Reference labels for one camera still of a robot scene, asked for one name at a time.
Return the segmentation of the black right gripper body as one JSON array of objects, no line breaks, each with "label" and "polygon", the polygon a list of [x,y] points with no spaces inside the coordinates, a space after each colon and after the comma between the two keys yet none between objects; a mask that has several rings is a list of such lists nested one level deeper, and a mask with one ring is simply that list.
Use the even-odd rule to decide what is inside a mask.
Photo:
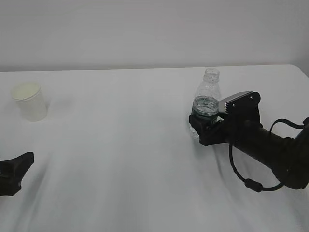
[{"label": "black right gripper body", "polygon": [[229,105],[228,113],[219,113],[221,121],[212,125],[212,145],[229,143],[246,126],[261,127],[258,104],[261,100],[259,93],[251,93]]}]

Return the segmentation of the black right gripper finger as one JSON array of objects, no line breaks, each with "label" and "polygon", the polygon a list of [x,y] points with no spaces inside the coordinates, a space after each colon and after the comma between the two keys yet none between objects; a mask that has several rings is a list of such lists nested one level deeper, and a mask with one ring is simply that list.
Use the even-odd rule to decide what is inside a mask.
[{"label": "black right gripper finger", "polygon": [[198,134],[198,141],[204,146],[212,144],[212,126],[204,119],[198,118],[196,115],[189,116],[189,123]]}]

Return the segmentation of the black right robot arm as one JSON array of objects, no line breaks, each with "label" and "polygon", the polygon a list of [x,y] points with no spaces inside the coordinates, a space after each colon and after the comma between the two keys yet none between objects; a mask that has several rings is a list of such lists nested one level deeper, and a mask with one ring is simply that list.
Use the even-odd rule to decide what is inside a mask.
[{"label": "black right robot arm", "polygon": [[[189,116],[191,127],[204,146],[227,143],[229,161],[236,176],[244,185],[255,191],[276,191],[283,186],[305,189],[309,183],[309,120],[301,125],[287,119],[277,119],[300,133],[295,138],[282,138],[263,128],[258,104],[260,94],[245,91],[221,101],[209,96],[197,96]],[[233,148],[237,148],[270,168],[279,183],[264,187],[261,183],[244,178],[236,169]]]}]

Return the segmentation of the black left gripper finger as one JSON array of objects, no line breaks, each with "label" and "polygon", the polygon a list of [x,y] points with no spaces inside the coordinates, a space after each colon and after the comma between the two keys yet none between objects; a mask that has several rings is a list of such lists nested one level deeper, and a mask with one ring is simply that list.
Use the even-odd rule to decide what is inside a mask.
[{"label": "black left gripper finger", "polygon": [[0,195],[14,196],[21,190],[21,182],[34,163],[34,153],[27,152],[17,158],[0,162]]}]

